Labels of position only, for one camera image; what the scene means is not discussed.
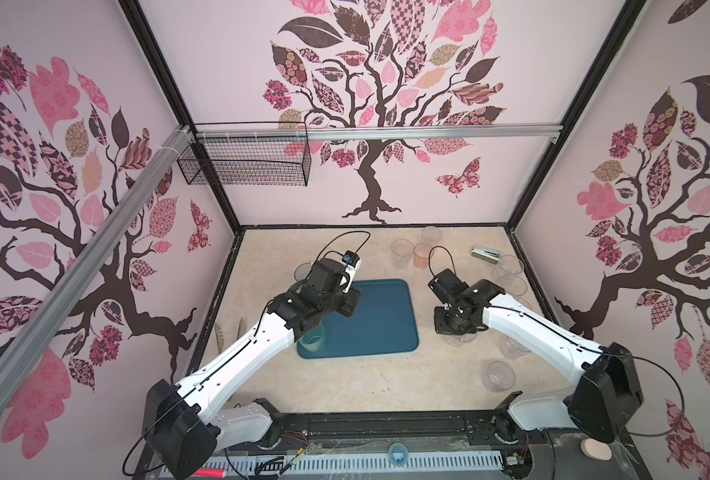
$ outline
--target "aluminum rail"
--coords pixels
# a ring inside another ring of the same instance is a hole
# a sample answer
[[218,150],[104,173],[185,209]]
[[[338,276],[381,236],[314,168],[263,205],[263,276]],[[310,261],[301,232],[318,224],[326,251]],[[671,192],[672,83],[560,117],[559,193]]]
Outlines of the aluminum rail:
[[[304,130],[273,128],[229,130],[220,124],[198,124],[198,138],[266,138],[304,136]],[[558,137],[560,124],[438,125],[436,127],[308,128],[310,141],[386,140],[391,138]]]
[[136,179],[120,204],[100,227],[75,263],[67,270],[54,289],[46,295],[33,318],[16,334],[16,338],[0,357],[0,414],[24,379],[40,361],[43,351],[51,343],[72,308],[80,300],[89,284],[121,236],[129,229],[134,217],[142,209],[158,182],[179,154],[190,144],[188,127],[177,127],[156,152]]

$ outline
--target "clear plastic cup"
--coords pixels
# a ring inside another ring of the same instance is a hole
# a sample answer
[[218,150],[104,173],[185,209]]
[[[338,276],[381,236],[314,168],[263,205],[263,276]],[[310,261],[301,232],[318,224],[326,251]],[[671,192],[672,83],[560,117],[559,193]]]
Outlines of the clear plastic cup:
[[391,250],[391,256],[393,266],[395,268],[406,268],[409,260],[413,256],[413,244],[406,240],[405,238],[399,238],[395,240],[393,244],[389,247]]
[[413,247],[413,265],[424,270],[429,266],[429,251],[432,250],[432,246],[428,244],[419,244]]
[[443,232],[437,226],[429,225],[422,228],[422,242],[430,246],[435,246],[440,243],[443,238]]

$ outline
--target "butterfly decal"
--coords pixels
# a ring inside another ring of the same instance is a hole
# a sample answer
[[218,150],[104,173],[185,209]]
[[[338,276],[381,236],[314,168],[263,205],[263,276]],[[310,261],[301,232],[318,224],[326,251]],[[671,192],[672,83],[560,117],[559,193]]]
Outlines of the butterfly decal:
[[190,240],[187,242],[187,252],[192,252],[199,246],[201,248],[206,248],[208,245],[208,234],[206,230],[211,225],[211,220],[208,219],[206,214],[201,213],[199,206],[195,205],[195,202],[190,200],[190,211],[192,212],[192,219],[195,221],[195,232],[190,235]]
[[480,181],[480,175],[475,173],[478,170],[480,170],[480,157],[477,157],[475,160],[469,162],[469,165],[465,167],[464,171],[460,176],[457,177],[456,175],[441,175],[435,180],[440,182],[440,184],[444,187],[448,187],[449,192],[459,198],[459,193],[464,190],[465,185],[467,187],[480,188],[480,185],[478,185],[478,182]]

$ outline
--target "black wire basket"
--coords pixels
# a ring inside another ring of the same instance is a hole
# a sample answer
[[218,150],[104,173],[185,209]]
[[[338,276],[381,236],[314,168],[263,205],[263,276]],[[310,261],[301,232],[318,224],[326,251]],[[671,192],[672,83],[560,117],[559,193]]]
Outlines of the black wire basket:
[[[245,130],[273,124],[277,130]],[[238,130],[198,135],[178,159],[190,185],[294,185],[307,187],[310,141],[304,122],[229,122]]]

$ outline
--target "black cable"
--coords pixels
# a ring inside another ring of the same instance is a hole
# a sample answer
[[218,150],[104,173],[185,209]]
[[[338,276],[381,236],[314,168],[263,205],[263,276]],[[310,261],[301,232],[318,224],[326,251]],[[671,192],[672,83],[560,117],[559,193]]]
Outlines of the black cable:
[[456,265],[454,265],[454,263],[453,263],[453,255],[451,255],[451,252],[449,252],[449,249],[447,249],[445,246],[440,246],[440,245],[436,245],[436,246],[432,247],[431,249],[429,249],[429,258],[427,259],[427,266],[429,267],[429,274],[432,276],[435,276],[435,274],[433,273],[433,250],[435,250],[436,248],[444,249],[446,251],[446,254],[449,255],[449,258],[451,259],[451,266],[453,267],[453,274],[456,275]]
[[528,318],[530,318],[531,320],[538,322],[540,325],[546,326],[546,327],[549,328],[555,335],[560,336],[563,340],[566,340],[567,342],[571,342],[572,344],[574,344],[574,345],[576,346],[576,348],[578,348],[578,349],[580,349],[580,350],[584,350],[584,351],[590,352],[590,353],[597,353],[597,354],[599,354],[599,355],[604,355],[604,356],[612,356],[612,357],[616,357],[616,358],[619,358],[619,359],[642,360],[642,361],[644,361],[644,362],[650,363],[650,364],[653,365],[653,366],[658,367],[662,372],[666,373],[667,376],[668,376],[668,377],[672,380],[672,382],[675,384],[675,388],[677,388],[677,393],[680,395],[680,417],[678,418],[677,423],[676,423],[672,428],[670,428],[669,430],[667,430],[666,432],[662,432],[662,433],[633,433],[633,432],[630,432],[630,431],[628,430],[627,433],[629,433],[630,435],[636,436],[636,437],[646,437],[646,438],[663,437],[663,436],[669,435],[669,434],[671,434],[672,432],[674,432],[675,430],[677,430],[678,427],[680,427],[680,424],[683,422],[683,418],[685,418],[685,411],[686,411],[686,398],[685,398],[685,395],[683,394],[683,389],[680,388],[680,384],[677,382],[677,380],[675,379],[675,377],[669,372],[669,370],[665,369],[664,367],[662,367],[661,365],[659,365],[657,362],[655,362],[655,361],[653,361],[653,360],[648,360],[647,358],[644,358],[644,357],[642,357],[642,356],[635,356],[635,355],[617,355],[617,354],[615,354],[615,353],[607,353],[607,352],[600,352],[600,351],[597,351],[597,350],[590,350],[590,349],[587,348],[586,346],[583,346],[583,345],[581,345],[580,343],[577,343],[577,342],[575,342],[575,341],[569,339],[567,336],[563,335],[561,332],[558,332],[557,330],[552,329],[550,326],[546,325],[545,323],[543,323],[543,322],[540,321],[539,319],[533,317],[533,315],[531,315],[531,314],[529,314],[529,313],[527,313],[527,312],[524,312],[524,311],[522,311],[522,310],[517,310],[517,309],[514,309],[514,308],[509,308],[509,307],[507,307],[507,306],[498,306],[498,305],[491,305],[491,306],[489,306],[489,307],[487,307],[487,308],[498,308],[498,309],[500,309],[500,310],[510,310],[510,311],[512,311],[512,312],[522,313],[523,315],[526,315],[526,316],[527,316]]

